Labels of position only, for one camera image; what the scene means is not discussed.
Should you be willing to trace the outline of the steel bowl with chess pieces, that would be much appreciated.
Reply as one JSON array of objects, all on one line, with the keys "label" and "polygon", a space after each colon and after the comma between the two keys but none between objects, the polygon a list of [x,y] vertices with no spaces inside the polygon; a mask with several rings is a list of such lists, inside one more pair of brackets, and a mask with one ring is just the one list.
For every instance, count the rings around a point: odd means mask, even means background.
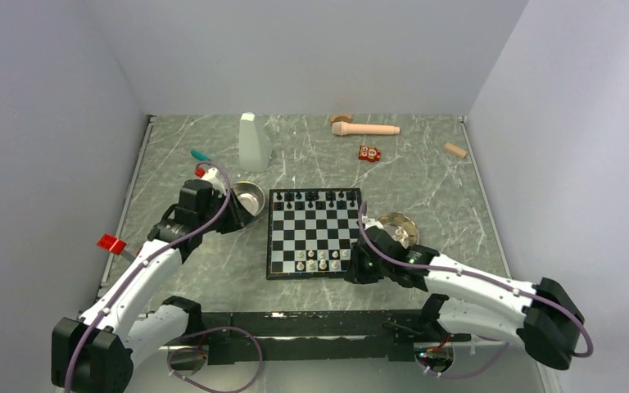
[{"label": "steel bowl with chess pieces", "polygon": [[408,249],[419,241],[419,230],[415,222],[398,212],[387,213],[377,217],[377,221],[391,238]]}]

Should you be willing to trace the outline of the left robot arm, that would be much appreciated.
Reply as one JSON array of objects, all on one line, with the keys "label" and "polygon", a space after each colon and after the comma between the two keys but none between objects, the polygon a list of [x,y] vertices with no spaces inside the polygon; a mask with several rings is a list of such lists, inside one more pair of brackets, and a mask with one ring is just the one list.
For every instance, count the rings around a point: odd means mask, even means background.
[{"label": "left robot arm", "polygon": [[232,233],[254,220],[234,195],[224,168],[185,182],[179,199],[162,215],[139,253],[115,284],[76,318],[52,330],[51,379],[66,392],[122,392],[135,369],[163,345],[190,344],[211,334],[201,305],[167,298],[140,318],[143,308],[203,243],[206,233]]}]

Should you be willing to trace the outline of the black and white chessboard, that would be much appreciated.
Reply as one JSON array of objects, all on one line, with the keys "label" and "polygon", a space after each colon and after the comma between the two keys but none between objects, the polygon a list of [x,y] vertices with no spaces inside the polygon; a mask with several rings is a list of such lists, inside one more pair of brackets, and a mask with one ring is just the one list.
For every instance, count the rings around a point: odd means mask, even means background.
[{"label": "black and white chessboard", "polygon": [[358,187],[269,191],[266,278],[343,278],[357,243]]}]

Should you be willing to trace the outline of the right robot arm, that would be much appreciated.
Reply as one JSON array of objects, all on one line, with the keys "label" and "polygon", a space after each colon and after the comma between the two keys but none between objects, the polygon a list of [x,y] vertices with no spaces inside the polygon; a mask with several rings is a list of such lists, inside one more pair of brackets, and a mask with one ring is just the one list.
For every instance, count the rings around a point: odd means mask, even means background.
[{"label": "right robot arm", "polygon": [[502,278],[430,247],[402,246],[376,219],[362,215],[355,223],[358,238],[345,279],[364,285],[387,278],[428,293],[418,320],[427,339],[470,334],[503,341],[561,371],[592,354],[584,316],[559,282]]}]

